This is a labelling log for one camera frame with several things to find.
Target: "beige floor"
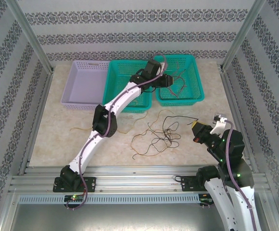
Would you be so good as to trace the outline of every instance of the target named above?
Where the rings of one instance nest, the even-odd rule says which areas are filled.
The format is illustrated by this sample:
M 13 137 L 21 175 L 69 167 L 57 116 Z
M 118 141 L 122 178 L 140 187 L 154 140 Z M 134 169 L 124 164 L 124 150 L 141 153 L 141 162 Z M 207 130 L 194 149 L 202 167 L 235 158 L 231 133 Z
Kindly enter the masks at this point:
M 90 131 L 72 128 L 90 128 L 92 124 L 93 111 L 70 110 L 60 103 L 65 83 L 68 78 L 69 65 L 56 66 L 50 92 L 47 98 L 45 110 L 42 116 L 35 147 L 30 160 L 30 166 L 65 166 L 81 149 L 87 140 Z M 193 106 L 183 107 L 161 107 L 156 99 L 147 116 L 135 123 L 135 127 L 128 133 L 117 132 L 108 139 L 93 156 L 90 166 L 155 166 L 155 165 L 206 165 L 216 164 L 215 159 L 207 152 L 204 145 L 194 143 L 190 125 L 192 120 L 184 118 L 173 118 L 167 120 L 167 126 L 176 121 L 179 122 L 177 133 L 181 135 L 178 140 L 179 147 L 167 149 L 159 153 L 150 149 L 148 155 L 156 156 L 132 156 L 136 153 L 131 149 L 132 138 L 147 129 L 147 123 L 152 123 L 162 111 L 159 120 L 153 125 L 154 129 L 162 127 L 166 116 L 192 116 L 200 121 L 212 125 L 215 112 L 226 114 L 232 121 L 222 81 L 216 63 L 199 63 L 205 99 Z M 118 129 L 127 132 L 133 126 L 136 119 L 144 117 L 145 114 L 122 113 L 117 119 Z M 136 139 L 133 143 L 139 153 L 147 150 L 153 136 L 147 135 Z

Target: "teal basket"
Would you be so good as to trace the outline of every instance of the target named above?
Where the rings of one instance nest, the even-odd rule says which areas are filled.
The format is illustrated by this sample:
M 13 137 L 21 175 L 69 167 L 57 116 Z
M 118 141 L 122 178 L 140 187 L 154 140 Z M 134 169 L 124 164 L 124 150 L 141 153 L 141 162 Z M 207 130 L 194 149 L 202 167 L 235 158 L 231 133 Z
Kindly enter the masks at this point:
M 171 76 L 178 76 L 181 73 L 180 77 L 184 79 L 186 87 L 181 90 L 183 80 L 174 77 L 174 84 L 169 88 L 178 97 L 167 88 L 158 88 L 156 90 L 156 98 L 161 106 L 185 106 L 202 101 L 204 99 L 203 86 L 194 56 L 189 54 L 172 54 L 165 55 L 165 57 L 168 63 L 165 73 Z M 159 62 L 164 61 L 162 56 L 157 56 L 155 60 Z
M 115 98 L 130 81 L 132 75 L 144 69 L 147 61 L 143 60 L 113 60 L 109 64 L 107 80 L 103 95 L 103 104 Z M 144 113 L 152 105 L 152 93 L 144 92 L 134 99 L 122 112 Z

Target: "wallpaper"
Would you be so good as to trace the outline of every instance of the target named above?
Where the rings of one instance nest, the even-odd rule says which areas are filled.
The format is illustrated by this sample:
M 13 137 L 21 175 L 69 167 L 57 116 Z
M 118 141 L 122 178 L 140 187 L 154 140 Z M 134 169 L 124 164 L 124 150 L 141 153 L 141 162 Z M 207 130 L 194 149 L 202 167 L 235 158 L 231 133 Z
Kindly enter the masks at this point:
M 52 65 L 147 59 L 157 51 L 222 63 L 253 2 L 18 1 Z
M 0 209 L 17 175 L 47 80 L 46 70 L 0 0 Z
M 279 210 L 279 0 L 265 3 L 227 73 Z

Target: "perforated metal strip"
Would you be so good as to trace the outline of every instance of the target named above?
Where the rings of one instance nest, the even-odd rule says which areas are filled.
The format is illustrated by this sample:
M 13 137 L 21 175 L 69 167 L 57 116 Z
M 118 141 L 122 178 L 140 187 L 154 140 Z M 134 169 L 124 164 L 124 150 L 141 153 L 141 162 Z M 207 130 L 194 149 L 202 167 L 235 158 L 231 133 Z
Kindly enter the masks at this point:
M 64 195 L 21 195 L 19 204 L 62 204 L 63 199 Z M 86 204 L 181 204 L 199 202 L 198 194 L 190 193 L 161 195 L 89 195 Z

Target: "lavender plastic basket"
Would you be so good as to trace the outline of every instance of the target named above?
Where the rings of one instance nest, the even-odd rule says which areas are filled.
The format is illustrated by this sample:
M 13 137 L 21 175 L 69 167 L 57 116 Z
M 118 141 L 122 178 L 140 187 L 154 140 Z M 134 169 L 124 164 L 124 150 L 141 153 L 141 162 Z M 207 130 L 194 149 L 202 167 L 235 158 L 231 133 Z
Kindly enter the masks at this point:
M 68 109 L 94 110 L 102 104 L 110 61 L 75 60 L 61 103 Z

